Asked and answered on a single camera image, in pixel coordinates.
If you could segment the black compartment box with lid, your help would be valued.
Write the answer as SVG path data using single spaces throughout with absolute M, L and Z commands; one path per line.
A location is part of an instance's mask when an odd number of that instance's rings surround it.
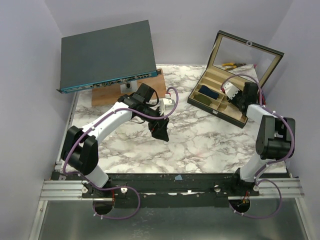
M 263 86 L 272 72 L 283 58 L 284 53 L 239 36 L 219 30 L 217 32 L 207 66 L 199 81 L 190 93 L 187 103 L 209 114 L 212 114 L 230 124 L 243 128 L 245 123 L 235 120 L 218 107 L 221 101 L 228 101 L 228 97 L 221 91 L 221 86 L 230 82 L 241 91 L 247 82 L 258 81 Z M 227 71 L 222 66 L 225 63 L 246 64 Z M 218 99 L 212 99 L 199 92 L 201 86 L 207 86 L 219 94 Z M 194 100 L 194 95 L 201 94 L 211 100 L 210 106 Z

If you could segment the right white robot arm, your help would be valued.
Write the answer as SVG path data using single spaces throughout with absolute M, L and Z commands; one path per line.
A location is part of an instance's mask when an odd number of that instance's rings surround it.
M 230 183 L 230 191 L 241 196 L 248 190 L 247 182 L 254 183 L 270 165 L 292 157 L 295 150 L 296 121 L 267 109 L 262 103 L 256 83 L 246 82 L 243 90 L 240 90 L 227 82 L 222 91 L 242 114 L 259 124 L 255 141 L 256 153 L 239 169 L 240 178 Z

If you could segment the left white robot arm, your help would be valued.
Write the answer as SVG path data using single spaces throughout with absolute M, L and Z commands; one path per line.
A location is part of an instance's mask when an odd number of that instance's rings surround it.
M 110 110 L 93 122 L 83 126 L 72 126 L 67 130 L 61 151 L 61 159 L 94 184 L 93 191 L 101 198 L 111 191 L 109 176 L 98 165 L 98 147 L 102 141 L 120 125 L 134 117 L 148 122 L 151 136 L 157 140 L 169 141 L 167 127 L 169 118 L 160 108 L 149 104 L 156 91 L 143 83 L 136 92 L 123 95 Z

